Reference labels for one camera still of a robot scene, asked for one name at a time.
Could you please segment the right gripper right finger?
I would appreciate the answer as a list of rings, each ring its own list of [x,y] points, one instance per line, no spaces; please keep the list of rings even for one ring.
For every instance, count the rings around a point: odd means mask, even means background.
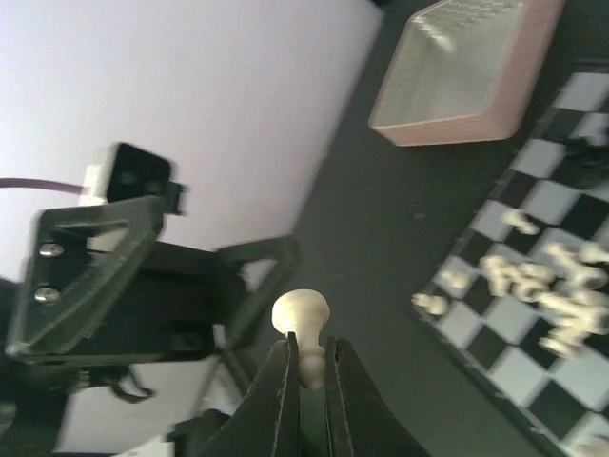
[[[352,345],[327,339],[325,426],[330,456],[427,457],[385,404]]]

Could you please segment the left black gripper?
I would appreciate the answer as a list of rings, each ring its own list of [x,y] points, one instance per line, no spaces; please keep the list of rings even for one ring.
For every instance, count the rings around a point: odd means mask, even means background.
[[[162,198],[144,196],[39,214],[7,353],[61,357],[70,351],[73,359],[20,363],[3,356],[2,399],[57,399],[107,387],[121,400],[147,400],[153,390],[138,386],[129,393],[121,386],[136,379],[135,365],[206,358],[214,351],[215,324],[224,325],[224,350],[252,344],[265,311],[299,265],[296,239],[216,252],[159,243],[146,259],[163,229],[164,209]],[[262,261],[274,265],[249,290],[243,267]]]

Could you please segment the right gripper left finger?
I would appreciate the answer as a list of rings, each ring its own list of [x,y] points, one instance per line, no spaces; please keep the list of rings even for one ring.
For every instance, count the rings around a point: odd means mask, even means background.
[[[235,413],[194,456],[300,454],[299,349],[295,334],[275,343]]]

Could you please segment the white pawn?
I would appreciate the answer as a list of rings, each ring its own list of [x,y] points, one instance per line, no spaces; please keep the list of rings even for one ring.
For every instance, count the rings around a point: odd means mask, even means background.
[[[293,333],[299,350],[299,378],[302,387],[324,385],[325,349],[320,334],[330,316],[324,296],[313,289],[295,289],[281,295],[273,304],[272,326],[281,334]]]

